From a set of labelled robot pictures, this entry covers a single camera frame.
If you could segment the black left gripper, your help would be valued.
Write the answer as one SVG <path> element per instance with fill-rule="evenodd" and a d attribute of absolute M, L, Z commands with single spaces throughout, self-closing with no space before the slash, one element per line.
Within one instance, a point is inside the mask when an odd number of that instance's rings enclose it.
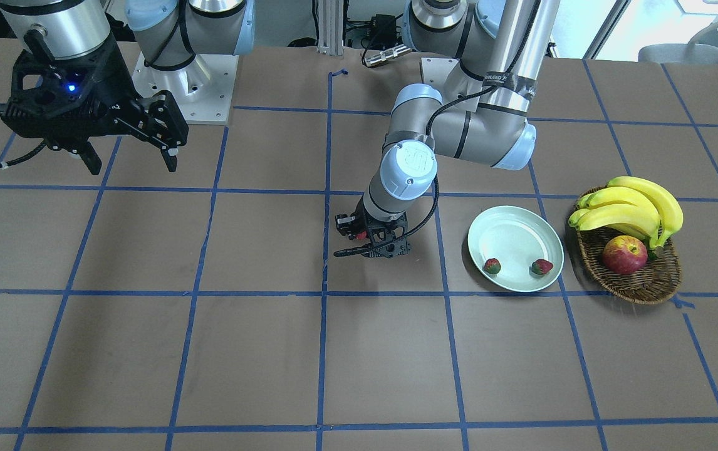
<path fill-rule="evenodd" d="M 335 217 L 337 231 L 342 236 L 355 241 L 354 235 L 367 231 L 367 243 L 335 252 L 336 257 L 362 255 L 363 257 L 385 257 L 391 259 L 410 253 L 410 243 L 405 234 L 408 231 L 407 214 L 388 222 L 383 222 L 367 213 L 363 202 L 359 202 L 350 214 Z"/>

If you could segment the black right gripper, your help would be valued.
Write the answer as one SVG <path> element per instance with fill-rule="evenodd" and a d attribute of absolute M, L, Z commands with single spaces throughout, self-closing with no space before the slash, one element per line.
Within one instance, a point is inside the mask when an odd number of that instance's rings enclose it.
<path fill-rule="evenodd" d="M 170 91 L 141 99 L 115 38 L 89 54 L 52 63 L 22 51 L 2 120 L 24 138 L 64 148 L 80 145 L 81 161 L 92 175 L 100 174 L 102 162 L 90 137 L 121 135 L 129 132 L 127 125 L 135 126 L 135 136 L 157 148 L 167 170 L 176 172 L 179 148 L 189 134 Z"/>

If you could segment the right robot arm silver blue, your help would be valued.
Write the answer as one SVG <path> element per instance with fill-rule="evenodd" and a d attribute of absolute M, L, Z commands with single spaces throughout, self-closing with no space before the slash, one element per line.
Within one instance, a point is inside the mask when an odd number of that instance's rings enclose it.
<path fill-rule="evenodd" d="M 23 46 L 1 120 L 40 148 L 68 152 L 93 175 L 102 162 L 90 139 L 105 136 L 154 146 L 175 172 L 189 134 L 181 106 L 222 100 L 222 76 L 205 57 L 252 51 L 255 3 L 127 1 L 124 8 L 142 54 L 138 79 L 98 1 L 1 1 Z"/>

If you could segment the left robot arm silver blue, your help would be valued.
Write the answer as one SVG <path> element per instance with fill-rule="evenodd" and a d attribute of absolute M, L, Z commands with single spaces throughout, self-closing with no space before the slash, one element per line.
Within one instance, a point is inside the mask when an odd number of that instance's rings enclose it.
<path fill-rule="evenodd" d="M 440 88 L 414 83 L 397 95 L 381 162 L 339 234 L 362 240 L 335 257 L 407 254 L 407 211 L 426 191 L 439 196 L 437 156 L 522 169 L 536 145 L 527 115 L 559 9 L 557 1 L 410 1 L 403 42 L 450 57 Z"/>

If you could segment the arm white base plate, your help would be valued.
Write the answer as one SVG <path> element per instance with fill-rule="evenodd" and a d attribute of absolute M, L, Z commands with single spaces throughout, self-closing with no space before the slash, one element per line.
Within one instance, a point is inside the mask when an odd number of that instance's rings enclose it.
<path fill-rule="evenodd" d="M 457 59 L 423 57 L 421 78 L 425 85 L 435 88 L 442 95 L 443 103 L 482 91 L 482 80 L 465 74 Z"/>
<path fill-rule="evenodd" d="M 238 55 L 199 54 L 186 68 L 161 71 L 140 54 L 132 80 L 143 97 L 170 91 L 189 125 L 227 125 L 238 62 Z"/>

